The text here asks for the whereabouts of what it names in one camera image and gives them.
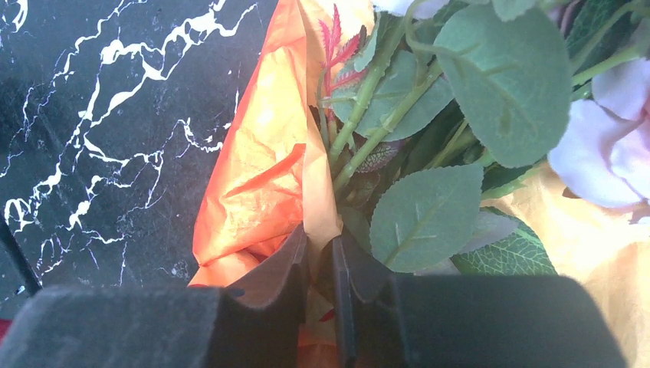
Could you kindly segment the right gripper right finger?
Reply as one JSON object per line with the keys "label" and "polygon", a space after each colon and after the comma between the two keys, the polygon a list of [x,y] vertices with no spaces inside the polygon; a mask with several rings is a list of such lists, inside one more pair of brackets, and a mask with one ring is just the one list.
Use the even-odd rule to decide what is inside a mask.
{"label": "right gripper right finger", "polygon": [[395,273],[332,241],[343,367],[624,367],[587,291],[560,276]]}

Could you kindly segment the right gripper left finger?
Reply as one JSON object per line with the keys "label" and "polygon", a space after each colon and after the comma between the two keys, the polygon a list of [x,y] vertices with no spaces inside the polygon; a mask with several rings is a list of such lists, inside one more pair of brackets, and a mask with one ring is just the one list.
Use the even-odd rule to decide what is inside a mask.
{"label": "right gripper left finger", "polygon": [[3,367],[295,367],[307,236],[227,287],[49,287],[13,320]]}

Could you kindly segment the orange wrapping paper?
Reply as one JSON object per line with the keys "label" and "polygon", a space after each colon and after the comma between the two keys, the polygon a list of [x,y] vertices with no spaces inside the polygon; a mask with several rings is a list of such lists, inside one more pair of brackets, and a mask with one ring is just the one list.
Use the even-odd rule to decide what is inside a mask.
{"label": "orange wrapping paper", "polygon": [[[194,286],[229,286],[271,257],[302,225],[307,236],[306,317],[297,367],[343,367],[336,334],[332,241],[343,220],[314,112],[323,43],[319,21],[340,15],[343,33],[373,28],[376,1],[280,1],[261,59],[229,130],[195,223]],[[649,222],[563,194],[543,164],[521,191],[485,201],[539,239],[554,274],[594,300],[625,358],[649,365]]]}

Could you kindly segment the pink flower bunch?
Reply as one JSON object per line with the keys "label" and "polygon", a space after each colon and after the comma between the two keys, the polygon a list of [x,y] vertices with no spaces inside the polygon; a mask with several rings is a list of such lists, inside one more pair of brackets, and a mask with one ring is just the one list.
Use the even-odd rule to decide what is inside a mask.
{"label": "pink flower bunch", "polygon": [[543,164],[566,197],[649,222],[647,1],[376,1],[319,21],[315,107],[343,234],[408,274],[554,274],[487,207]]}

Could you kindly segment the dark red ribbon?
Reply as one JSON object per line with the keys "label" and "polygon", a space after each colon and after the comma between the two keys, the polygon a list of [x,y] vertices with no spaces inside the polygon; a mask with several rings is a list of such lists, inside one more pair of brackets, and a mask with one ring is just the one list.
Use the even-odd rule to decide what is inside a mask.
{"label": "dark red ribbon", "polygon": [[0,320],[0,341],[3,341],[11,325],[12,325],[11,320],[6,320],[6,319]]}

